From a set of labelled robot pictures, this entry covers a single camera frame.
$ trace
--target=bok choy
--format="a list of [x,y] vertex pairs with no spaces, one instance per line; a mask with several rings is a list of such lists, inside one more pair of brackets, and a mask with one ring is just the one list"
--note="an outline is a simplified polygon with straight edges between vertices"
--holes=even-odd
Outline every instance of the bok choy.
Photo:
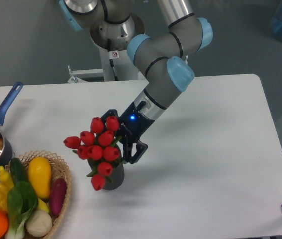
[[31,184],[17,182],[8,193],[9,229],[6,239],[22,239],[25,236],[24,224],[37,205],[38,198]]

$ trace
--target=yellow squash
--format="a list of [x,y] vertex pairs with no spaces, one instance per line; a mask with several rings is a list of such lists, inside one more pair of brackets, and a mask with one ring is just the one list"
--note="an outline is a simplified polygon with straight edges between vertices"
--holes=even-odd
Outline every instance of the yellow squash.
[[49,199],[51,185],[51,166],[44,157],[34,158],[28,169],[28,179],[38,198]]

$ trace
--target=blue joint cap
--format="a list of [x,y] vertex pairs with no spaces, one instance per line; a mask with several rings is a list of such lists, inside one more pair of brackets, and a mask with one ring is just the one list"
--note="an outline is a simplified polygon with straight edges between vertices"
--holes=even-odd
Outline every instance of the blue joint cap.
[[144,40],[146,40],[147,38],[150,38],[150,37],[148,35],[145,35],[145,34],[137,35],[128,44],[127,55],[129,56],[129,58],[133,62],[133,64],[134,64],[134,57],[135,57],[137,49],[142,44],[142,42]]
[[167,60],[167,72],[179,91],[185,91],[195,78],[195,72],[181,58],[173,56]]
[[59,6],[63,12],[63,14],[65,15],[68,23],[70,24],[70,27],[74,30],[74,31],[80,31],[83,30],[82,27],[79,26],[79,24],[76,22],[76,20],[72,17],[72,15],[70,14],[70,12],[68,11],[65,3],[63,0],[59,1]]
[[200,49],[202,49],[211,43],[213,33],[212,33],[211,25],[209,24],[207,19],[200,17],[198,18],[198,20],[200,21],[201,26],[202,26],[202,41],[201,41],[201,46],[200,46]]

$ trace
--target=blue pan handle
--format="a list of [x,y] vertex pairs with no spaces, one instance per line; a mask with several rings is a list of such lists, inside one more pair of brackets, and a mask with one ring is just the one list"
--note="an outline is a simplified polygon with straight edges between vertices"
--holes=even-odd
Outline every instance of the blue pan handle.
[[22,82],[16,82],[8,93],[8,95],[6,96],[6,98],[4,99],[4,101],[2,102],[2,104],[0,105],[0,126],[3,126],[7,110],[10,107],[11,103],[15,100],[16,96],[19,94],[22,87]]

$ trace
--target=cucumber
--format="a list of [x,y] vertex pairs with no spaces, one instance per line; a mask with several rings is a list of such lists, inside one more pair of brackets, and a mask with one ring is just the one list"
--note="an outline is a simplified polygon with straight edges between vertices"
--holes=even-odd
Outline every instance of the cucumber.
[[26,170],[19,158],[13,158],[10,161],[10,174],[14,185],[19,181],[29,182]]

